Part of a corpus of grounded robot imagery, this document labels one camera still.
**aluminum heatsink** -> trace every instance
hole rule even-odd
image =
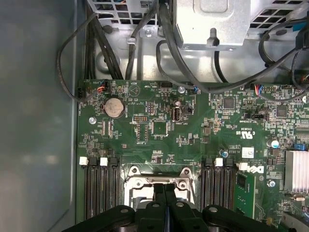
[[[309,193],[309,152],[287,151],[285,164],[285,189]]]

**mounting screw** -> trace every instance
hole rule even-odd
[[[185,93],[185,87],[179,86],[178,87],[178,92],[179,93]]]
[[[151,30],[146,30],[145,31],[145,35],[147,36],[147,37],[151,37],[151,34],[152,34],[153,32],[151,31]]]
[[[217,212],[218,212],[218,209],[215,208],[215,207],[210,207],[210,208],[209,208],[209,211],[211,211],[212,213],[217,213]]]
[[[276,186],[276,182],[273,181],[273,180],[271,180],[271,181],[268,183],[268,186],[271,187],[271,188],[273,188],[273,187]]]
[[[177,202],[177,203],[176,203],[176,206],[177,206],[177,207],[184,207],[184,204],[183,204],[182,202]]]
[[[89,118],[89,123],[90,123],[91,125],[94,125],[94,124],[97,123],[97,119],[96,119],[95,117],[90,117],[90,118]]]

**cable clip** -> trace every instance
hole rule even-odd
[[[136,46],[136,38],[134,38],[134,37],[127,38],[126,43],[127,44],[133,44],[133,45]]]

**electrolytic capacitor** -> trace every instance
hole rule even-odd
[[[228,157],[228,152],[225,151],[225,150],[223,150],[223,149],[221,149],[221,150],[219,151],[219,154],[220,154],[220,156],[222,156],[223,158],[227,158],[227,157]]]
[[[266,142],[266,145],[268,147],[272,147],[274,149],[277,149],[279,148],[279,141],[276,140],[276,139],[269,139],[267,142]]]

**motherboard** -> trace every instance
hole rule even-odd
[[[273,99],[299,93],[262,86]],[[98,94],[78,105],[77,223],[119,204],[137,208],[154,183],[174,183],[176,197],[200,210],[221,205],[282,231],[283,212],[307,215],[309,99],[265,101],[255,89],[81,81],[80,97]]]

